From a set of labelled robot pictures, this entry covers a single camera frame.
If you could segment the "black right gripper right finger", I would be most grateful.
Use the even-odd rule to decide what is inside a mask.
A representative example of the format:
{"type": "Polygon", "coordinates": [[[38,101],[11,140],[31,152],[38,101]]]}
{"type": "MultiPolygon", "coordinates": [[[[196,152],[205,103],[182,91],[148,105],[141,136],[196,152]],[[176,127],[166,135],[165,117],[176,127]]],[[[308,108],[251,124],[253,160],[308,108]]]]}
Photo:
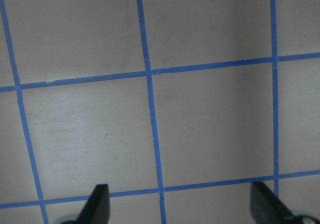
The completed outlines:
{"type": "Polygon", "coordinates": [[[256,224],[300,223],[300,219],[263,182],[251,183],[249,207],[256,224]]]}

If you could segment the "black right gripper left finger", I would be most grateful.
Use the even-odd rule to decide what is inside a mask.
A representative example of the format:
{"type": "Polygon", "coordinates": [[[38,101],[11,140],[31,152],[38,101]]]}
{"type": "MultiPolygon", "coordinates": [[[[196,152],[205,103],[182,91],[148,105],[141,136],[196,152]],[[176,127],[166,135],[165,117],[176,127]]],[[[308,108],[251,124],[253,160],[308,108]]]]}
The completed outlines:
{"type": "Polygon", "coordinates": [[[110,196],[108,184],[96,185],[76,224],[107,224],[110,219],[110,196]]]}

